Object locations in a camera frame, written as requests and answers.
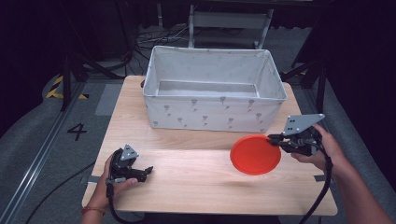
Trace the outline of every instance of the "fabric storage box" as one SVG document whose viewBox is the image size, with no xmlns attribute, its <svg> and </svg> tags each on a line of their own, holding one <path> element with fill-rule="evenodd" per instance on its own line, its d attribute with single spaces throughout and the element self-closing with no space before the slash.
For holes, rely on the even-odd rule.
<svg viewBox="0 0 396 224">
<path fill-rule="evenodd" d="M 152 128 L 264 133 L 287 99 L 266 49 L 156 46 L 143 88 Z"/>
</svg>

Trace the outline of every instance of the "red disc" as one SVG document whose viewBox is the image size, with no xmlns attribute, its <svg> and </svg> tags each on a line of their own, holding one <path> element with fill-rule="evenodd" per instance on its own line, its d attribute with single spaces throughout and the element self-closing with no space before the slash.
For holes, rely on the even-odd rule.
<svg viewBox="0 0 396 224">
<path fill-rule="evenodd" d="M 231 149 L 233 166 L 248 175 L 262 175 L 279 164 L 280 149 L 267 142 L 262 134 L 252 134 L 239 139 Z"/>
</svg>

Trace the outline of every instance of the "yellow and black striped tape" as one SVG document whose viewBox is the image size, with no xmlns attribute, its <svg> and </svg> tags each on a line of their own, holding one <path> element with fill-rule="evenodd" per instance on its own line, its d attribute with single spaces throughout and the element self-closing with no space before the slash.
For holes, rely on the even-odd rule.
<svg viewBox="0 0 396 224">
<path fill-rule="evenodd" d="M 56 92 L 56 90 L 58 89 L 59 85 L 61 84 L 61 82 L 64 80 L 64 76 L 59 75 L 55 81 L 53 82 L 49 92 L 47 93 L 47 98 L 59 98 L 59 99 L 63 99 L 64 95 L 62 93 L 58 93 Z M 81 94 L 78 99 L 80 100 L 88 100 L 88 98 L 90 98 L 89 94 Z"/>
</svg>

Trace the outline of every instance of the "gray floor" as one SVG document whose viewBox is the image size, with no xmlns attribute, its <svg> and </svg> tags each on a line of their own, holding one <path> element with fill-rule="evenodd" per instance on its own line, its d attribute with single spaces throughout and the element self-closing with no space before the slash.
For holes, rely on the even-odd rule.
<svg viewBox="0 0 396 224">
<path fill-rule="evenodd" d="M 141 30 L 141 32 L 153 32 L 155 30 L 159 30 L 159 28 L 151 27 L 149 30 Z M 279 72 L 286 72 L 291 69 L 291 62 L 309 32 L 309 29 L 270 29 L 263 48 L 270 50 Z M 253 31 L 202 31 L 195 37 L 195 47 L 251 49 L 253 41 L 256 40 L 255 36 L 259 36 L 259 34 Z M 167 46 L 187 47 L 187 37 L 185 35 L 172 35 L 171 37 L 172 40 L 177 40 L 179 37 L 180 39 L 177 42 L 166 44 Z M 138 42 L 142 47 L 152 46 L 153 43 L 143 38 L 138 39 Z M 149 57 L 149 49 L 141 49 L 141 52 Z M 112 63 L 115 62 L 101 64 L 107 66 Z M 126 74 L 145 75 L 147 64 L 147 59 L 136 54 L 136 58 L 133 58 L 130 66 L 126 67 Z M 121 76 L 125 75 L 124 68 L 114 72 Z M 102 144 L 122 81 L 109 79 L 102 74 L 91 74 L 87 83 L 78 84 L 74 82 L 75 95 L 89 94 L 89 99 L 76 99 L 70 105 L 68 111 L 60 113 L 62 99 L 45 98 L 56 77 L 57 74 L 54 74 L 53 80 L 50 80 L 43 90 L 44 103 L 16 122 L 0 139 L 0 148 L 3 152 L 0 158 L 0 170 L 3 176 L 3 181 L 0 181 L 0 192 L 2 192 L 0 211 L 9 214 L 7 216 L 9 221 L 2 217 L 0 219 L 1 223 L 25 223 L 46 195 L 67 177 L 75 174 L 96 159 Z M 298 81 L 298 77 L 288 80 L 292 84 L 303 114 L 315 113 L 312 99 L 315 97 L 316 88 L 303 90 L 296 84 Z M 357 167 L 370 190 L 396 222 L 395 192 L 376 167 L 359 134 L 334 97 L 329 83 L 327 83 L 326 88 L 324 101 L 326 128 L 339 141 L 347 157 Z M 76 141 L 76 135 L 67 131 L 80 123 L 84 125 L 83 130 L 87 132 L 82 133 Z M 48 156 L 37 158 L 43 161 L 43 165 L 37 169 L 37 175 L 32 176 L 34 184 L 23 190 L 22 195 L 15 195 L 24 175 L 29 174 L 29 167 L 35 161 L 36 155 L 41 155 L 40 153 L 45 148 L 48 150 Z M 91 171 L 92 168 L 90 167 L 55 190 L 36 210 L 30 223 L 78 223 L 81 199 L 86 188 L 85 182 Z M 346 223 L 343 205 L 334 183 L 331 185 L 331 191 L 339 212 L 334 217 L 324 217 L 322 223 Z M 16 198 L 12 200 L 13 196 L 21 196 L 19 198 L 21 203 L 7 207 L 8 205 L 14 205 L 10 204 L 10 202 L 15 202 Z M 133 219 L 139 218 L 143 214 L 125 213 L 122 215 Z M 280 220 L 282 223 L 289 224 L 298 223 L 300 218 L 299 216 L 281 216 Z M 110 214 L 106 215 L 105 222 L 116 223 Z M 307 223 L 318 223 L 318 217 L 311 217 Z"/>
</svg>

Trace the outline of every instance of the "human hand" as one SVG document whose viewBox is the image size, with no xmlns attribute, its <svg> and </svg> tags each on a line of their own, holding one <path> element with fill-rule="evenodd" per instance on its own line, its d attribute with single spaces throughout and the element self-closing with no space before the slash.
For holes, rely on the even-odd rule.
<svg viewBox="0 0 396 224">
<path fill-rule="evenodd" d="M 343 150 L 338 145 L 334 137 L 330 133 L 326 132 L 326 130 L 324 130 L 320 125 L 314 124 L 312 126 L 321 134 L 323 147 L 329 157 L 332 158 L 332 164 L 335 171 L 345 163 L 348 163 Z M 317 151 L 315 155 L 309 157 L 299 153 L 291 153 L 291 156 L 299 162 L 313 163 L 320 170 L 324 171 L 326 168 L 326 161 L 321 151 Z"/>
<path fill-rule="evenodd" d="M 96 184 L 95 191 L 93 192 L 90 201 L 87 204 L 87 206 L 89 207 L 103 208 L 105 210 L 107 209 L 108 198 L 106 197 L 106 179 L 108 178 L 108 169 L 110 167 L 112 157 L 113 155 L 111 155 L 105 163 L 105 169 L 100 176 L 98 183 Z M 120 195 L 121 192 L 129 189 L 137 182 L 138 181 L 136 178 L 130 178 L 120 183 L 114 183 L 114 198 L 117 198 L 117 196 Z"/>
</svg>

